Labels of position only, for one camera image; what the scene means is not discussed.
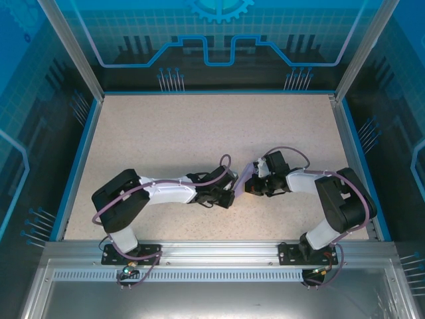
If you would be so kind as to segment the aluminium upright post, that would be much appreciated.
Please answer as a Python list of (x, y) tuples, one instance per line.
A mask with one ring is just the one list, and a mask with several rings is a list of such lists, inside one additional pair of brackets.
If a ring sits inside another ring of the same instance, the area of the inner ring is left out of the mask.
[(336, 103), (341, 103), (345, 95), (348, 93), (351, 85), (356, 79), (370, 52), (376, 45), (399, 1), (400, 0), (382, 0), (379, 9), (363, 37), (363, 40), (361, 41), (335, 91)]
[(104, 101), (104, 91), (94, 74), (87, 58), (84, 55), (78, 41), (69, 27), (64, 15), (55, 0), (37, 0), (51, 23), (61, 43), (78, 69), (81, 77), (88, 86), (93, 97), (100, 103)]

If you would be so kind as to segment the aluminium front beam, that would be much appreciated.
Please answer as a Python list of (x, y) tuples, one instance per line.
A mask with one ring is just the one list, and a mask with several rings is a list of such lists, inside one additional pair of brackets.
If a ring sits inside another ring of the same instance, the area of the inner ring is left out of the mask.
[[(100, 266), (99, 241), (61, 241), (46, 244), (41, 266)], [(142, 241), (159, 244), (162, 268), (276, 268), (279, 241)], [(395, 244), (380, 241), (341, 241), (348, 268), (399, 265)]]

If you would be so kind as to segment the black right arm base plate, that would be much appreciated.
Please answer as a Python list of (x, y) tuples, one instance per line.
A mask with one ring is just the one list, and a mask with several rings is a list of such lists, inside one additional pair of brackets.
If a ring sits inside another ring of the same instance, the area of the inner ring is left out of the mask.
[(339, 264), (335, 248), (326, 246), (319, 250), (313, 250), (303, 243), (280, 243), (278, 245), (278, 259), (281, 266), (333, 266)]

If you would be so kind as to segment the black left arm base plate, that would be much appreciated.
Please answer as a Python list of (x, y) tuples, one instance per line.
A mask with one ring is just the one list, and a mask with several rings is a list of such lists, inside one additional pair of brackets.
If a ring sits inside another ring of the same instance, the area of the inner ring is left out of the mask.
[[(161, 245), (149, 244), (141, 245), (139, 244), (138, 248), (132, 250), (131, 252), (126, 253), (126, 255), (131, 256), (131, 258), (125, 258), (123, 255), (119, 254), (114, 248), (113, 244), (107, 244), (103, 248), (101, 264), (102, 265), (128, 265), (130, 262), (135, 262), (137, 265), (152, 265), (155, 262), (158, 253), (161, 250)], [(147, 259), (145, 256), (153, 255), (151, 258)]]

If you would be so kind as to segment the metal tray panel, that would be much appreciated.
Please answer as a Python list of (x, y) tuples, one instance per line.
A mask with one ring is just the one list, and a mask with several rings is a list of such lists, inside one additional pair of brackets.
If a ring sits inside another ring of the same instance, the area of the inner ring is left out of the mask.
[[(19, 319), (425, 319), (400, 269), (346, 268), (317, 282), (59, 282), (37, 271)], [(115, 269), (88, 267), (83, 269)]]

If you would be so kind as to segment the aluminium side rail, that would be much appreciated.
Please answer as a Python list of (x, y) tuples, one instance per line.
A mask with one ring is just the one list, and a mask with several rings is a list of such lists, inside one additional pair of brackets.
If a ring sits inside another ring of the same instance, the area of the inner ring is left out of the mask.
[(70, 174), (68, 176), (68, 181), (60, 201), (56, 219), (50, 233), (49, 241), (61, 241), (64, 238), (101, 109), (102, 103), (97, 100), (93, 101), (81, 135), (80, 142), (78, 144), (76, 155), (74, 157)]
[(377, 206), (376, 217), (372, 218), (366, 226), (367, 234), (370, 240), (384, 241), (385, 238), (379, 222), (381, 213), (379, 199), (376, 194), (375, 185), (373, 184), (370, 175), (369, 167), (360, 144), (360, 139), (358, 137), (352, 115), (345, 101), (338, 102), (333, 94), (329, 95), (329, 101), (339, 130), (339, 135), (341, 137), (348, 165), (358, 175), (359, 179), (365, 186), (365, 189), (369, 192)]

